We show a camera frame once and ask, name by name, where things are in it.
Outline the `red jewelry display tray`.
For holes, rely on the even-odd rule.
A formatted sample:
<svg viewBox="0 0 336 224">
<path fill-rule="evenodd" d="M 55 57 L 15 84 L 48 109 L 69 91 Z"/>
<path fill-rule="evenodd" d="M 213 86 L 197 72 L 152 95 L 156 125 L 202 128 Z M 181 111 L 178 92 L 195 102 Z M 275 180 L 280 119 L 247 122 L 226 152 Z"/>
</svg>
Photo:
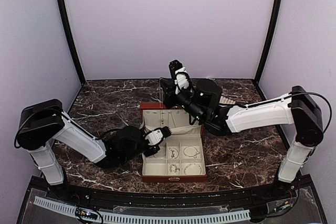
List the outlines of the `red jewelry display tray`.
<svg viewBox="0 0 336 224">
<path fill-rule="evenodd" d="M 220 105 L 236 105 L 236 101 L 230 99 L 230 98 L 227 98 L 227 97 L 224 97 L 224 96 L 221 96 L 220 97 L 220 100 L 219 100 L 219 104 Z"/>
</svg>

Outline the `gold crystal pendant earring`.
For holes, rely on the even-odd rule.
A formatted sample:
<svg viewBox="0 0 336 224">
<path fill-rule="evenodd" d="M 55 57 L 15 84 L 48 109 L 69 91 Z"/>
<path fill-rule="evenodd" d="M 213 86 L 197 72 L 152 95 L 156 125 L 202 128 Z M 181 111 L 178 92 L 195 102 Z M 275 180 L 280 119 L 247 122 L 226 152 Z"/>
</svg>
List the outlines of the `gold crystal pendant earring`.
<svg viewBox="0 0 336 224">
<path fill-rule="evenodd" d="M 170 173 L 178 173 L 180 171 L 180 168 L 176 164 L 170 164 L 169 165 L 169 172 Z"/>
</svg>

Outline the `red jewelry box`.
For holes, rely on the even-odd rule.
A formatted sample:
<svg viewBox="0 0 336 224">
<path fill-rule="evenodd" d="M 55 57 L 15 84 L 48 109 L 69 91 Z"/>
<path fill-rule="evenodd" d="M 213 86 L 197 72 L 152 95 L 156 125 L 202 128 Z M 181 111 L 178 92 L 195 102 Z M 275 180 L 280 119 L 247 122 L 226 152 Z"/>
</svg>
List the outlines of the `red jewelry box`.
<svg viewBox="0 0 336 224">
<path fill-rule="evenodd" d="M 189 114 L 178 107 L 167 109 L 161 102 L 142 102 L 140 104 L 142 126 L 146 132 L 158 127 L 168 126 L 172 135 L 160 146 L 161 150 L 150 157 L 143 157 L 142 179 L 147 183 L 191 183 L 206 181 L 205 158 L 202 145 L 203 126 L 197 122 L 189 124 Z M 195 146 L 200 154 L 189 158 L 183 154 L 187 146 Z M 188 164 L 198 163 L 202 167 L 200 175 L 184 175 Z M 170 173 L 169 165 L 176 164 L 180 171 Z"/>
</svg>

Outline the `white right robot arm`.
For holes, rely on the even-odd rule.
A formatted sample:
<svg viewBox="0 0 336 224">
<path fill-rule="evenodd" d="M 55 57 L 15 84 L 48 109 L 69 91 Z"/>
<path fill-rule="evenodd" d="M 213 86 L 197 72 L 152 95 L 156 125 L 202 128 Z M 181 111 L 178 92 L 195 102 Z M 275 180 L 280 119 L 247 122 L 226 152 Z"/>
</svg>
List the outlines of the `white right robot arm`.
<svg viewBox="0 0 336 224">
<path fill-rule="evenodd" d="M 271 125 L 294 125 L 295 139 L 282 161 L 277 181 L 268 188 L 273 200 L 280 199 L 288 191 L 299 169 L 314 149 L 322 142 L 324 127 L 320 107 L 313 100 L 313 92 L 301 86 L 280 97 L 253 104 L 221 102 L 223 89 L 211 79 L 199 79 L 192 84 L 186 68 L 178 60 L 169 63 L 170 79 L 163 79 L 166 108 L 179 106 L 190 116 L 190 124 L 198 123 L 209 133 L 226 136 L 244 130 Z"/>
</svg>

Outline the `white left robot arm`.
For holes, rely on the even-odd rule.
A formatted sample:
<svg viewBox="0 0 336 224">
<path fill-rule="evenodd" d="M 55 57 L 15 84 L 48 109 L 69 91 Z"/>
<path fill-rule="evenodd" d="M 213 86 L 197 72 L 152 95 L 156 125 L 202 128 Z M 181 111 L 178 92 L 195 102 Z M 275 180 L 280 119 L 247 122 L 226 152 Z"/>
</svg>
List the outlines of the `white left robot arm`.
<svg viewBox="0 0 336 224">
<path fill-rule="evenodd" d="M 101 168 L 111 169 L 140 154 L 156 154 L 159 145 L 172 134 L 167 126 L 149 131 L 125 126 L 109 132 L 112 136 L 108 139 L 94 136 L 63 110 L 61 101 L 51 99 L 22 110 L 14 146 L 25 149 L 54 193 L 69 201 L 74 197 L 74 189 L 66 183 L 66 173 L 54 153 L 55 143 L 68 146 Z"/>
</svg>

